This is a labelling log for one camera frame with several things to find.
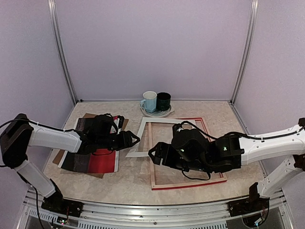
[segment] lavender backdrop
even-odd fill
[[[0,0],[0,27],[0,124],[26,113],[32,120],[62,127],[73,106],[56,51],[48,2]],[[39,168],[49,153],[49,149],[28,149],[30,160]],[[9,168],[1,168],[0,183],[0,228],[13,228],[27,186]]]
[[[84,100],[229,100],[251,0],[59,0],[61,38]]]
[[[305,1],[260,0],[253,45],[236,107],[252,134],[305,117]],[[283,158],[264,161],[268,172]],[[305,224],[305,174],[283,191],[296,226]]]

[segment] metal corner post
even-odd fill
[[[253,34],[254,34],[254,28],[255,28],[255,22],[256,22],[256,17],[257,17],[257,11],[258,11],[258,0],[252,0],[252,7],[251,7],[251,13],[250,13],[250,21],[249,21],[249,26],[248,26],[248,32],[247,32],[247,38],[246,38],[246,43],[244,46],[244,52],[243,52],[243,57],[242,57],[242,62],[239,67],[238,71],[238,76],[236,80],[236,84],[234,87],[233,95],[231,98],[231,103],[234,106],[242,81],[244,77],[244,72],[246,69],[250,49],[251,49],[251,43],[253,39]]]
[[[67,66],[67,62],[66,62],[66,58],[63,52],[63,48],[62,48],[62,42],[61,42],[61,34],[60,34],[60,29],[59,29],[59,25],[58,25],[58,20],[57,20],[57,14],[56,14],[56,5],[55,5],[55,0],[48,0],[48,5],[49,5],[49,11],[50,11],[50,16],[51,16],[51,22],[52,22],[52,27],[53,27],[53,32],[54,32],[54,36],[55,36],[55,41],[56,41],[56,47],[57,47],[57,51],[59,54],[59,58],[61,61],[61,66],[63,69],[63,73],[64,73],[64,77],[69,89],[69,94],[70,97],[72,99],[72,102],[74,105],[77,104],[78,99],[72,84],[72,80],[70,77],[70,73],[68,70],[68,66]]]

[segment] saucer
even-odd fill
[[[163,118],[163,117],[167,117],[170,113],[174,112],[175,109],[170,105],[170,108],[166,111],[159,111],[159,110],[155,110],[152,113],[147,112],[145,109],[141,108],[141,111],[143,113],[143,115],[145,115],[146,117],[151,117],[151,118]]]

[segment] mug handle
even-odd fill
[[[141,107],[142,109],[146,109],[146,108],[145,108],[145,101],[146,101],[146,99],[143,99],[143,100],[140,102],[140,107]]]

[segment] white mug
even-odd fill
[[[143,93],[144,99],[140,102],[141,108],[145,109],[147,112],[152,113],[157,107],[157,93],[152,91],[147,91]]]

